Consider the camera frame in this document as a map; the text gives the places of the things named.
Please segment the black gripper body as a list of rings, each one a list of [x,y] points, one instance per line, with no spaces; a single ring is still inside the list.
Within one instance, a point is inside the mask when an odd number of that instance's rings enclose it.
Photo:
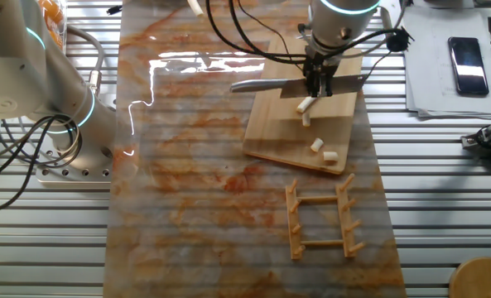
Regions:
[[[339,60],[326,59],[321,53],[315,50],[306,50],[306,60],[304,64],[304,76],[309,75],[330,75],[333,76],[339,68]]]

